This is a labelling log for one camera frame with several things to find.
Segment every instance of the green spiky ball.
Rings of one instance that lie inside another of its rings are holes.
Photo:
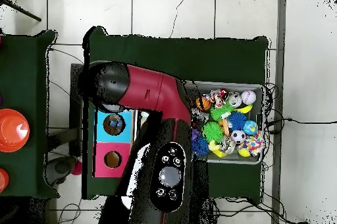
[[[228,102],[226,102],[226,105],[223,105],[222,107],[218,109],[214,109],[214,107],[211,108],[211,116],[215,121],[219,121],[221,119],[221,115],[226,112],[233,112],[234,108],[229,105]]]
[[[208,143],[211,140],[214,140],[216,143],[220,143],[224,136],[221,130],[221,126],[214,121],[206,123],[203,126],[203,135],[205,136]]]

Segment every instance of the gray plastic bin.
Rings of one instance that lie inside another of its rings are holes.
[[[185,89],[190,99],[195,101],[199,93],[207,94],[211,90],[226,88],[229,92],[242,93],[245,90],[253,90],[256,93],[256,101],[249,113],[246,113],[247,119],[255,121],[259,125],[261,135],[263,136],[263,125],[265,123],[265,89],[259,84],[226,84],[223,82],[190,82],[185,83]],[[257,156],[242,157],[236,150],[222,158],[215,155],[213,152],[207,155],[207,162],[210,163],[235,163],[235,164],[250,164],[255,165],[263,160],[263,153]]]

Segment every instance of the green tablecloth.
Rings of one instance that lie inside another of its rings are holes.
[[[161,39],[143,36],[108,36],[100,26],[90,34],[90,62],[121,61],[171,74],[181,80],[265,83],[266,37]],[[93,107],[89,111],[89,141],[93,141]],[[88,144],[88,198],[113,195],[117,179],[93,178],[93,143]],[[209,196],[251,197],[259,202],[261,165],[209,163]]]
[[[9,174],[9,185],[0,196],[55,198],[57,192],[45,182],[43,166],[47,152],[46,51],[56,32],[38,36],[1,36],[0,108],[22,113],[30,125],[30,137],[13,153],[0,152],[0,168]]]

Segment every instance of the orange cup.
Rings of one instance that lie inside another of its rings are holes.
[[[0,110],[0,152],[15,152],[21,149],[30,133],[26,118],[12,109]]]

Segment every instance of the blue panel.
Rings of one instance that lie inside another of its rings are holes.
[[[130,143],[131,131],[132,131],[132,114],[130,111],[118,113],[125,120],[125,128],[117,136],[111,136],[107,134],[103,128],[103,121],[110,115],[108,113],[102,113],[98,111],[97,114],[97,141],[98,142],[116,142],[116,143]]]

